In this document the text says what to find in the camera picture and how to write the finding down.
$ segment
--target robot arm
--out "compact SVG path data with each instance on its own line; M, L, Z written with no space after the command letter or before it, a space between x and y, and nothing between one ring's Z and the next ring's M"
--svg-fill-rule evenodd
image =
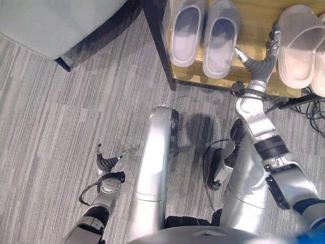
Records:
M125 155L104 159L100 153L101 145L97 150L98 180L89 185L80 195L79 201L89 206L86 213L77 222L75 227L66 235L64 244L104 244L102 239L104 230L112 215L116 201L120 195L120 188L125 180L124 172L111 173L111 169ZM83 200L83 195L92 187L97 186L98 195L92 204Z
M272 122L264 113L263 93L275 67L281 31L275 23L267 43L264 60L254 60L234 47L234 53L251 73L244 95L236 103L246 133L262 159L272 196L282 209L291 209L304 229L325 228L325 201L320 200L314 184L293 159Z

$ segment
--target black cable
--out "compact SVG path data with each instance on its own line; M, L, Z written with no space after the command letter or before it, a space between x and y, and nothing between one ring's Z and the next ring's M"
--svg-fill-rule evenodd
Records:
M204 154L203 154L203 158L202 158L202 173L203 173L204 188L205 188L205 191L206 191L206 193L207 193L207 196L208 196L208 199L209 199L210 205L211 205L211 207L212 207L212 209L213 209L213 212L216 212L216 209L215 209L215 207L213 206L211 196L210 196L210 194L209 194L209 192L208 192L208 186L207 186L207 181L206 181L206 174L205 174L205 172L204 172L204 169L205 169L205 157L207 156L207 153L208 153L209 149L210 149L214 144L217 144L217 143L219 143L219 142L223 142L223 141L229 141L229 139L221 139L221 140L217 140L217 141L211 143L211 144L207 147L207 149L205 150L205 152L204 152Z
M302 92L306 95L311 94L312 90L309 87L302 89ZM306 116L309 120L310 126L321 136L325 137L325 108L323 107L325 99L318 99L308 103L307 108L304 110L303 105L296 106L291 108L296 113Z

